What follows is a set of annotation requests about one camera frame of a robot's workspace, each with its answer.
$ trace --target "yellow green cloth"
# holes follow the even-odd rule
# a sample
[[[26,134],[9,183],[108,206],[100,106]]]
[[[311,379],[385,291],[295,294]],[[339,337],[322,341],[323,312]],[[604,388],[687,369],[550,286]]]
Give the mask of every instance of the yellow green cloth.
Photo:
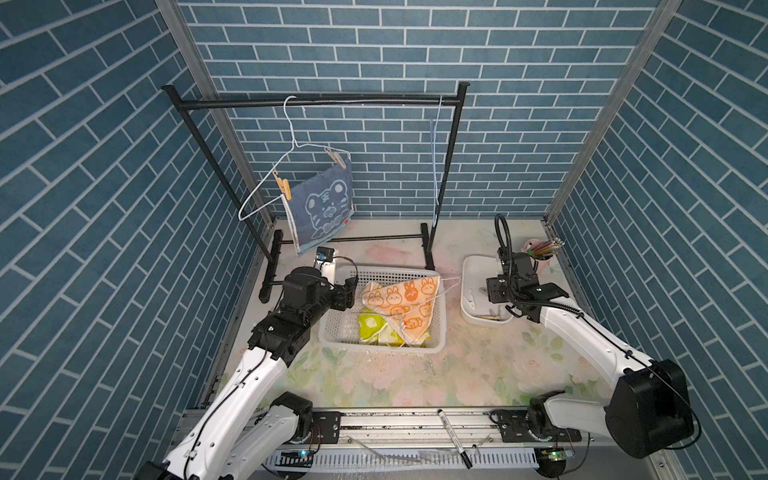
[[[383,316],[367,308],[357,317],[360,324],[360,342],[371,345],[402,346],[402,337],[386,322]],[[414,346],[421,346],[429,339],[427,330]]]

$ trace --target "table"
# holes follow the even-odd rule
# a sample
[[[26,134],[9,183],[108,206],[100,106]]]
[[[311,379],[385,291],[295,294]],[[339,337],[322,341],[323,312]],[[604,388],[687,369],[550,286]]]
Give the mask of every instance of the table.
[[[339,237],[418,232],[422,221],[353,219]],[[546,238],[539,220],[509,220],[508,224],[517,248],[526,240]],[[278,220],[277,228],[283,228],[290,238],[285,220]],[[330,246],[358,264],[424,268],[420,239]],[[441,220],[433,247],[435,268],[443,278],[461,276],[464,258],[494,256],[497,248],[493,219]],[[297,266],[312,265],[313,259],[314,251],[297,257],[292,245],[283,245],[276,278],[281,280]],[[243,316],[225,376],[235,370],[251,329],[280,295],[280,288],[275,287],[267,304],[258,300],[265,268],[266,263]],[[539,270],[539,280],[554,282],[571,292],[557,261]],[[498,328],[467,323],[461,317],[460,296],[458,286],[445,295],[445,348],[432,355],[325,348],[317,340],[318,323],[309,343],[263,404],[285,391],[311,400],[318,408],[519,406],[527,405],[532,396],[563,388],[581,398],[611,397],[609,385],[597,370],[559,336],[526,319],[513,319]]]

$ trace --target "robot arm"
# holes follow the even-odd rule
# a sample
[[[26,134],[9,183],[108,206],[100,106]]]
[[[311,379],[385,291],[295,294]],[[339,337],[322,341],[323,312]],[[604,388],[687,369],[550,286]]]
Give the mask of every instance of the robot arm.
[[[502,243],[501,224],[507,243]],[[486,280],[488,300],[511,303],[507,310],[527,316],[556,332],[571,344],[610,384],[610,402],[573,399],[563,391],[534,398],[528,410],[531,431],[551,436],[558,428],[579,429],[610,436],[629,455],[643,458],[690,437],[693,412],[688,402],[682,369],[664,360],[656,362],[583,312],[568,294],[553,283],[539,284],[526,253],[515,253],[503,216],[496,217],[502,246],[498,256],[502,273]]]
[[[267,391],[287,371],[310,339],[310,329],[329,309],[355,303],[357,277],[333,285],[333,249],[318,248],[316,267],[294,269],[283,280],[283,299],[253,329],[249,348],[218,397],[192,432],[162,465],[147,462],[138,480],[245,479],[277,447],[303,441],[312,422],[312,403],[292,393],[276,399],[255,429],[237,441]]]

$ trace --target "clothes rack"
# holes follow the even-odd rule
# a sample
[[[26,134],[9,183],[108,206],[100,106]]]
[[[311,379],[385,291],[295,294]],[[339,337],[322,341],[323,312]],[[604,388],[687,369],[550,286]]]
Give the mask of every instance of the clothes rack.
[[[340,237],[331,239],[330,242],[358,242],[358,241],[370,241],[370,240],[401,240],[408,238],[420,238],[422,239],[422,249],[424,250],[425,268],[427,270],[435,269],[435,262],[432,259],[432,245],[435,242],[435,232],[437,231],[437,223],[440,218],[440,210],[442,209],[442,200],[445,196],[445,186],[448,183],[448,175],[451,169],[451,160],[453,158],[453,151],[456,146],[456,138],[458,136],[458,124],[462,118],[462,109],[464,107],[464,100],[466,98],[467,87],[469,82],[461,81],[458,83],[458,90],[453,97],[440,97],[437,95],[377,95],[377,94],[361,94],[361,95],[322,95],[314,97],[294,98],[288,100],[287,105],[290,107],[309,107],[315,105],[337,105],[337,104],[384,104],[384,105],[443,105],[446,107],[453,107],[453,119],[451,122],[451,131],[448,136],[448,148],[445,151],[445,162],[443,167],[442,180],[440,182],[440,190],[438,193],[438,204],[435,207],[435,222],[432,225],[432,229],[429,229],[427,223],[422,223],[420,232],[413,234],[403,235],[382,235],[377,237]],[[174,104],[176,111],[181,116],[184,124],[189,128],[192,133],[192,138],[200,146],[200,150],[203,152],[208,164],[214,169],[216,177],[221,182],[224,190],[227,192],[230,200],[238,210],[242,206],[243,202],[237,196],[232,188],[232,185],[227,180],[224,172],[218,164],[218,161],[214,157],[213,152],[208,147],[205,138],[197,129],[197,125],[194,123],[190,112],[193,110],[208,110],[211,108],[253,108],[253,107],[280,107],[283,105],[284,100],[276,98],[256,98],[256,99],[242,99],[242,100],[182,100],[181,96],[176,91],[173,85],[163,86],[163,90],[168,94],[170,101]],[[277,261],[280,258],[280,247],[293,243],[292,240],[283,240],[283,231],[275,230],[272,239],[272,248],[267,249],[266,244],[262,240],[261,236],[253,225],[250,218],[244,220],[245,224],[250,231],[250,234],[259,244],[264,257],[266,258],[266,272],[264,281],[259,291],[259,300],[262,303],[269,301],[270,294],[272,293],[272,287],[280,284],[275,281],[275,272],[277,268]]]

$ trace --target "brick wall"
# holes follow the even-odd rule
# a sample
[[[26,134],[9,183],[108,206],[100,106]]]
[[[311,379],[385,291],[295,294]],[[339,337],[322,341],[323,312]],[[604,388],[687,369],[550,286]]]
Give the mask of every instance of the brick wall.
[[[766,477],[766,24],[684,0],[557,222],[598,318],[685,370],[691,478]]]
[[[452,95],[458,81],[470,81],[442,209],[465,217],[544,213],[656,3],[181,2],[225,95]],[[360,216],[431,214],[426,132],[436,109],[307,108],[304,114],[291,108],[289,113],[300,119],[301,138],[354,152]],[[439,162],[450,113],[441,112]],[[230,114],[253,169],[263,174],[290,147],[282,109]],[[290,160],[279,170],[289,180],[305,180],[329,165],[327,155],[311,152]],[[265,197],[277,194],[276,184],[267,182]]]
[[[0,478],[129,475],[200,394],[253,242],[169,82],[152,0],[0,3]]]

